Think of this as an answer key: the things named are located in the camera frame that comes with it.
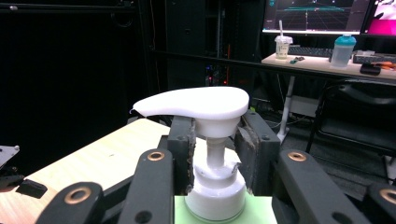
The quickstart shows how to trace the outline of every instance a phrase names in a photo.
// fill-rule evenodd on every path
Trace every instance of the plastic cup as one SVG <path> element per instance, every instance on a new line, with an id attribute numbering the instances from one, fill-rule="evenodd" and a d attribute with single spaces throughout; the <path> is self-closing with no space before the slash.
<path id="1" fill-rule="evenodd" d="M 276 42 L 276 58 L 287 59 L 289 52 L 289 45 L 293 43 L 293 38 L 290 36 L 279 35 L 275 38 Z"/>

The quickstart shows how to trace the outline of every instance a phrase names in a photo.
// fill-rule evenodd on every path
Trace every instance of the monitor screen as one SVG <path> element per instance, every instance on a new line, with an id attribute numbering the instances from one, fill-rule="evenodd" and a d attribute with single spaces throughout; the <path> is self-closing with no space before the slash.
<path id="1" fill-rule="evenodd" d="M 375 0 L 361 32 L 396 36 L 396 0 Z"/>
<path id="2" fill-rule="evenodd" d="M 358 35 L 370 0 L 267 0 L 264 33 Z"/>

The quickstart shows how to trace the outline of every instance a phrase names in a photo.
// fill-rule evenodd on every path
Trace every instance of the clear plastic bottle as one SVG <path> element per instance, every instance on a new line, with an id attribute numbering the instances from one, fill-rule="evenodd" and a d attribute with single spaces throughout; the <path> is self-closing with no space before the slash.
<path id="1" fill-rule="evenodd" d="M 342 35 L 334 42 L 332 51 L 332 67 L 347 67 L 353 48 L 356 45 L 356 39 L 352 35 Z"/>

